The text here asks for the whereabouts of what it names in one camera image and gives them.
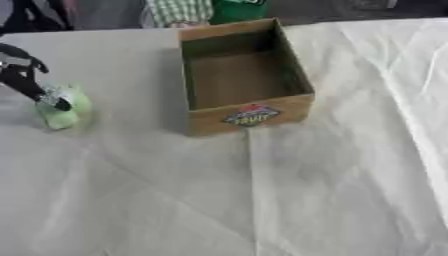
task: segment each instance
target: white tablecloth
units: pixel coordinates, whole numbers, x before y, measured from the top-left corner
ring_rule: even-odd
[[[188,138],[175,32],[13,35],[95,121],[0,88],[0,255],[448,255],[448,20],[290,27],[308,120]]]

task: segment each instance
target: open box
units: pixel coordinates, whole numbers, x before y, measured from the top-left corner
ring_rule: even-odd
[[[276,19],[179,33],[191,135],[307,117],[314,90]]]

